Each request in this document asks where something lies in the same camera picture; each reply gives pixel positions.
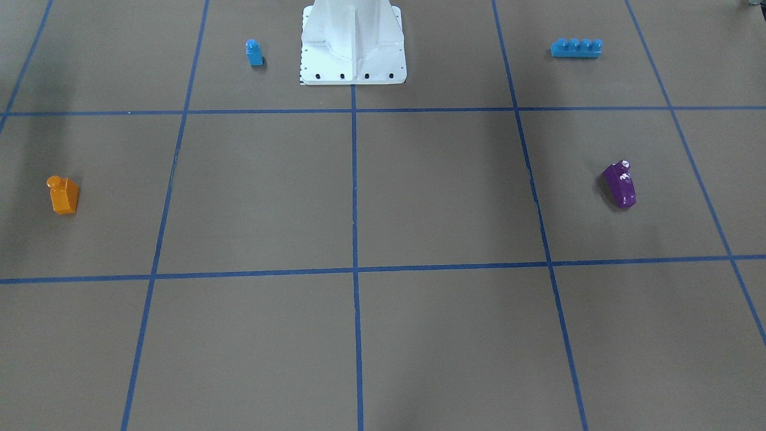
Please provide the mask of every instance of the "orange block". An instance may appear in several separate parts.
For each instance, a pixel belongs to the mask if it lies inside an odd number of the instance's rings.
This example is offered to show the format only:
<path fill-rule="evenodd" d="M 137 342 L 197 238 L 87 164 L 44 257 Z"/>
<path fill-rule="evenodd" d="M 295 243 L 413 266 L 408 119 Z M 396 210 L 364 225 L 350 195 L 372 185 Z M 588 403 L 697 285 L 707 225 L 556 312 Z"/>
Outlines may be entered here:
<path fill-rule="evenodd" d="M 51 202 L 55 212 L 71 214 L 77 211 L 77 197 L 80 195 L 80 187 L 74 181 L 54 175 L 48 178 L 47 184 L 51 188 Z"/>

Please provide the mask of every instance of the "light blue toy brick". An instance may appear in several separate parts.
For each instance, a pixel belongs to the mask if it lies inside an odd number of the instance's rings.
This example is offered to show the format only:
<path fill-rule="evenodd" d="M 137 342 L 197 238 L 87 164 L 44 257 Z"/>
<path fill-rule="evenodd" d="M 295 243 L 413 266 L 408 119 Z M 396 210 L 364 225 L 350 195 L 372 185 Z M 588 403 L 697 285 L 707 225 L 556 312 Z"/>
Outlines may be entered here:
<path fill-rule="evenodd" d="M 579 58 L 598 58 L 601 55 L 604 42 L 601 39 L 590 41 L 583 39 L 571 39 L 567 42 L 561 38 L 551 45 L 551 55 L 554 57 L 579 57 Z"/>
<path fill-rule="evenodd" d="M 264 56 L 260 53 L 260 45 L 258 42 L 256 42 L 255 39 L 250 39 L 245 42 L 244 46 L 246 47 L 245 54 L 247 54 L 250 66 L 263 66 Z"/>

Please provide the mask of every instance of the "purple toy brick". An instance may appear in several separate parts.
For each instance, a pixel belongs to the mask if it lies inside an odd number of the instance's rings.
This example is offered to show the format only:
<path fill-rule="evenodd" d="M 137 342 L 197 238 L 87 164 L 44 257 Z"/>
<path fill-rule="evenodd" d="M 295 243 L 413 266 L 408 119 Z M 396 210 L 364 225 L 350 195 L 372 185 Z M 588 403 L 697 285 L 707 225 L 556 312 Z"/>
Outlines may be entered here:
<path fill-rule="evenodd" d="M 607 179 L 609 190 L 612 191 L 614 202 L 620 208 L 630 208 L 636 204 L 636 189 L 633 187 L 633 180 L 630 178 L 630 163 L 627 160 L 620 160 L 609 167 L 601 175 Z"/>

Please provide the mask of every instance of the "single stud blue brick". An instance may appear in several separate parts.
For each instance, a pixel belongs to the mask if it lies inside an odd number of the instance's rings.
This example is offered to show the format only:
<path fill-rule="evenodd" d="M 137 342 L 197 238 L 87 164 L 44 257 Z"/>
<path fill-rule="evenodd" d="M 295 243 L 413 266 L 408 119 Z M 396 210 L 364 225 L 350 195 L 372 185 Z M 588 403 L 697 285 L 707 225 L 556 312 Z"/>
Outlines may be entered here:
<path fill-rule="evenodd" d="M 246 47 L 245 54 L 247 54 L 250 66 L 263 66 L 264 56 L 260 54 L 260 45 L 258 42 L 256 42 L 255 39 L 250 39 L 245 42 L 244 46 Z"/>
<path fill-rule="evenodd" d="M 604 42 L 601 39 L 571 39 L 567 42 L 561 38 L 551 45 L 551 55 L 553 57 L 578 57 L 578 58 L 598 58 L 601 55 Z"/>

